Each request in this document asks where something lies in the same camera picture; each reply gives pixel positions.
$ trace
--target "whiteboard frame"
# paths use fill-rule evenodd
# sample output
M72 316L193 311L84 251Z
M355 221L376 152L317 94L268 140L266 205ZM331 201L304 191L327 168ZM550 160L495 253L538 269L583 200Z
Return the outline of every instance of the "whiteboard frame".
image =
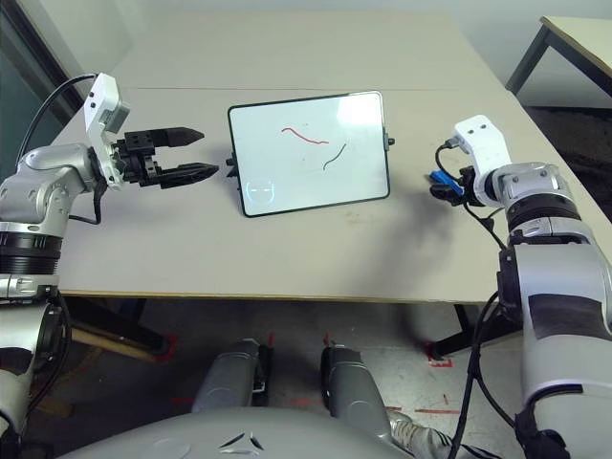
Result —
M233 138L233 129L231 127L231 110L234 109L238 109L238 108L248 108L248 107L257 107L257 106L262 106L262 105L276 105L276 104L281 104L281 103L293 103L293 102L302 102L302 101L306 101L306 100L319 100L319 99L324 99L324 98L346 98L346 97L351 97L351 96L359 96L359 95L364 95L364 94L372 94L372 93L376 93L379 94L379 96L381 97L381 121L382 121L382 138L381 138L381 143L382 143L382 153L384 154L384 168L386 171L386 193L383 196L377 196L374 198L366 198L366 199L359 199L356 201L342 201L340 203L333 203L333 204L322 204L320 206L309 206L306 208L289 208L287 210L278 210L278 211L274 211L274 212L266 212L266 213L257 213L255 215L249 215L247 213L247 210L245 208L245 198L243 195L243 190L242 190L242 181L240 180L240 165L238 163L238 155L236 154L236 146L235 146L235 142L234 142L234 138ZM381 93L379 93L378 91L360 91L358 93L342 93L342 94L333 94L331 96L317 96L317 97L313 97L313 98L290 98L290 99L285 99L285 100L273 100L273 101L268 101L268 102L257 102L257 103L245 103L245 104L240 104L240 105L232 105L229 109L228 109L228 124L229 124L229 135L231 136L231 157L233 159L233 166L236 170L236 178L238 179L238 193L240 194L240 206L242 208L242 213L249 218L256 218L256 217L263 217L266 215L276 215L279 213L288 213L288 212L297 212L300 210L309 210L309 209L314 209L314 208L330 208L330 207L334 207L334 206L344 206L346 204L355 204L355 203L363 203L363 202L367 202L367 201L378 201L380 199L385 199L389 196L389 194L391 194L391 180L389 178L389 160L388 160L388 151L389 151L389 145L387 142L388 139L388 135L386 132L386 128L385 128L385 124L384 124L384 106L383 106L383 95Z

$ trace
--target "blue connector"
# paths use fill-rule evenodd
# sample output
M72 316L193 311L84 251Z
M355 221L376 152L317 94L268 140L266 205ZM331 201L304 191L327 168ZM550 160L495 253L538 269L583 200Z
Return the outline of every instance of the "blue connector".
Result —
M452 180L447 174L441 170L433 170L429 174L429 178L436 184L450 185L450 187L457 193L458 196L463 196L463 188Z

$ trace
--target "black marker line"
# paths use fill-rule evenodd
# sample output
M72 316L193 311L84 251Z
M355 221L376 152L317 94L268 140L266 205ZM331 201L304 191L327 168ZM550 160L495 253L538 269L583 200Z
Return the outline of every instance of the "black marker line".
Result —
M338 152L338 155L336 155L334 158L332 158L331 160L329 160L327 163L325 163L323 165L323 170L325 170L325 167L327 166L327 164L331 163L332 161L335 161L339 158L339 156L342 154L342 151L344 151L344 147L346 146L346 143L342 146L342 148L340 149L340 151Z

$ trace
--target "whiteboard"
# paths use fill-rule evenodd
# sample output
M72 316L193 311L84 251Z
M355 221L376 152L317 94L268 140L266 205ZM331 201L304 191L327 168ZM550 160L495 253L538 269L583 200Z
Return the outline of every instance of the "whiteboard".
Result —
M237 105L228 117L249 217L389 194L378 92Z

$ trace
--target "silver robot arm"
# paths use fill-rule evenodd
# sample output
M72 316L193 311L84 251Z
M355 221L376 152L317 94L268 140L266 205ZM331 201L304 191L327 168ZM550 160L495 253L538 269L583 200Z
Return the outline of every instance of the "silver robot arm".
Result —
M511 164L483 116L458 123L453 140L471 156L476 198L508 220L497 280L505 314L523 322L516 437L529 459L610 457L610 264L556 166Z
M28 412L34 371L59 358L69 328L60 320L56 264L69 218L98 224L107 184L161 188L188 185L214 174L210 164L163 170L152 159L156 146L195 142L201 133L183 127L125 133L110 143L129 110L115 80L99 74L83 107L93 147L82 143L43 146L21 158L0 185L0 448L17 443ZM94 192L96 220L70 216L75 198Z

